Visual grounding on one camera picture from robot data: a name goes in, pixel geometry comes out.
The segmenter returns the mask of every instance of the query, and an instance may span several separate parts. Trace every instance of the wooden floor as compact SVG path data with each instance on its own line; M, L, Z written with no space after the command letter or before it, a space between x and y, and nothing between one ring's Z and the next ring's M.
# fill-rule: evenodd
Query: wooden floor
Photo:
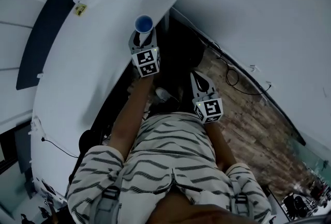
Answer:
M236 159L247 164L260 185L268 185L281 201L294 185L306 187L312 181L312 175L292 154L289 138L297 135L262 96L245 95L227 85L227 66L217 57L212 50L206 50L198 70L214 81L222 98L224 116L219 127ZM259 93L244 77L236 87Z

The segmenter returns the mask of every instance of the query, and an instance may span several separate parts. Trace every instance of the person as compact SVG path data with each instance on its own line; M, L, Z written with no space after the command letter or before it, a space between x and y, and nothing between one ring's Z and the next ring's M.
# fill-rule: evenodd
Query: person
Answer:
M67 197L75 222L267 223L271 206L217 123L164 112L177 99L160 87L162 111L142 123L152 84L153 76L137 82L108 145L84 156Z

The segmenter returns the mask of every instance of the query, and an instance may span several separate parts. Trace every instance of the sticker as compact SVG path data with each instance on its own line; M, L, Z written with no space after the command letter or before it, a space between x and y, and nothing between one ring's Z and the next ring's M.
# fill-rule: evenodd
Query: sticker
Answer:
M74 14L81 16L83 12L86 10L87 6L85 4L78 3L74 9Z

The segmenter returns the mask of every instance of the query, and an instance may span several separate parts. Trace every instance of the blue cup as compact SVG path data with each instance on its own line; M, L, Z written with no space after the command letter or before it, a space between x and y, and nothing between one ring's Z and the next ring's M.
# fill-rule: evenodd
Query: blue cup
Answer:
M134 22L136 31L140 34L147 34L153 29L153 21L148 15L140 15Z

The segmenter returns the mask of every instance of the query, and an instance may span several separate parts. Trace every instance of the black cable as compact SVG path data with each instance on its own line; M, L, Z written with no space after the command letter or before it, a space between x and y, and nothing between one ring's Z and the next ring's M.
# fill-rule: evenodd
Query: black cable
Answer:
M78 159L78 157L76 157L76 156L72 156L72 155L70 155L69 153L65 152L63 149L61 149L60 147L56 146L52 141L46 140L45 138L41 138L41 141L42 141L42 142L43 142L43 141L50 142L50 143L52 143L55 147L57 147L59 150L63 151L65 154L67 154L68 156Z
M218 47L218 49L220 50L220 52L222 52L221 47L220 47L217 43L213 42L213 44L215 44L215 45ZM268 88L268 89L266 89L266 90L264 90L263 92L258 93L258 94L245 93L245 92L243 92L243 91L237 89L237 88L234 87L234 86L239 82L239 79L240 79L239 73L238 73L235 69L230 68L228 62L222 58L222 53L220 54L220 56L219 56L217 59L221 59L221 60L223 60L223 61L225 62L225 64L227 65L227 72L226 72L226 74L225 74L225 80L226 80L226 82L227 82L227 84L228 84L229 86L231 86L232 88L234 88L234 89L237 90L238 92L241 92L241 93L243 93L243 94L247 94L247 95L261 95L261 94L266 93L266 92L271 88L271 85L269 84L269 88ZM235 72L235 73L237 74L237 81L236 81L234 84L231 84L230 81L229 81L229 72L230 72L230 71L233 71L233 72Z

